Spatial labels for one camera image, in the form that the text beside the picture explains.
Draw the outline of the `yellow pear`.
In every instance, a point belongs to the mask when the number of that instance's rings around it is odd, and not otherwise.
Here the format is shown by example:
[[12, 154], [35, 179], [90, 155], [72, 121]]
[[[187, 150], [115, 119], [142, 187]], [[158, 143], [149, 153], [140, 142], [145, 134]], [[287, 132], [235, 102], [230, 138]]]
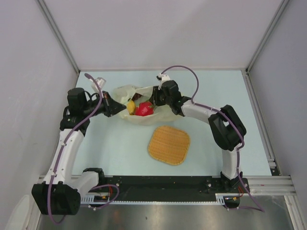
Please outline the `yellow pear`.
[[133, 115], [135, 112], [135, 102], [133, 100], [128, 101], [127, 103], [127, 111], [129, 112], [130, 115]]

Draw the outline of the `translucent plastic bag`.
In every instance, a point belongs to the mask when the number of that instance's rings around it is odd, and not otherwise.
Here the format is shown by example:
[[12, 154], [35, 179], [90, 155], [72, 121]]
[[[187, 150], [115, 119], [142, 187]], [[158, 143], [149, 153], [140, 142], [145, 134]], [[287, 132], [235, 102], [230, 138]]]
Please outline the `translucent plastic bag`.
[[[141, 95], [141, 98], [135, 102], [136, 106], [138, 106], [141, 102], [149, 100], [153, 93], [153, 86], [141, 88], [134, 85], [125, 85], [115, 88], [111, 95], [115, 101], [127, 105], [136, 93]], [[181, 116], [173, 114], [168, 105], [155, 107], [152, 115], [130, 115], [128, 110], [125, 109], [116, 116], [127, 122], [142, 126], [151, 126], [158, 122], [173, 122], [181, 119]]]

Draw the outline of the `red dragon fruit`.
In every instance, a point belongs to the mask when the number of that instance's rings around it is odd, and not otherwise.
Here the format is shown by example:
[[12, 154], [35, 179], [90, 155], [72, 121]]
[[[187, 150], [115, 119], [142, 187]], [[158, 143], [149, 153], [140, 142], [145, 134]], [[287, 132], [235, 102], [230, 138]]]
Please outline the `red dragon fruit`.
[[148, 116], [154, 113], [154, 105], [150, 101], [145, 101], [135, 108], [134, 115]]

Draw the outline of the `orange woven tray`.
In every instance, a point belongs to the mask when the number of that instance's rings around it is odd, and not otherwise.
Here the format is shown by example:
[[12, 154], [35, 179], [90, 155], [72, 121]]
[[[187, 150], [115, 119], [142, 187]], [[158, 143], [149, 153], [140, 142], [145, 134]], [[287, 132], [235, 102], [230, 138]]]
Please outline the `orange woven tray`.
[[148, 152], [155, 160], [180, 165], [186, 159], [189, 146], [190, 137], [187, 132], [171, 126], [160, 126], [153, 132]]

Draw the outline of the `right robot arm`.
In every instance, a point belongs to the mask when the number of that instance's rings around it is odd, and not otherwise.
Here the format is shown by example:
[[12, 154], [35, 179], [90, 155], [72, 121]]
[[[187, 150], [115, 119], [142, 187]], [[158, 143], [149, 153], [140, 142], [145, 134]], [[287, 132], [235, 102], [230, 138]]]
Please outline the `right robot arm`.
[[240, 170], [240, 150], [244, 147], [245, 126], [234, 108], [226, 105], [215, 109], [193, 102], [190, 97], [181, 95], [174, 80], [163, 80], [158, 77], [159, 85], [153, 87], [150, 98], [155, 106], [168, 105], [175, 115], [191, 117], [210, 126], [215, 143], [222, 149], [223, 166], [221, 186], [226, 192], [233, 192], [243, 182]]

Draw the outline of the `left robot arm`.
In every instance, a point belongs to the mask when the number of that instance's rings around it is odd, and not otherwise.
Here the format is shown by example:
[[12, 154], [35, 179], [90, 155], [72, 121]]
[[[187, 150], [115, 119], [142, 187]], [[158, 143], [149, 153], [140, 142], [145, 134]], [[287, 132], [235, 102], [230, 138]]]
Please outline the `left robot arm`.
[[83, 196], [92, 189], [99, 192], [105, 188], [101, 168], [87, 168], [75, 181], [71, 180], [72, 168], [90, 118], [100, 114], [112, 117], [126, 109], [106, 91], [97, 93], [92, 100], [83, 88], [73, 88], [68, 91], [67, 100], [54, 159], [43, 181], [32, 188], [32, 196], [43, 215], [76, 215]]

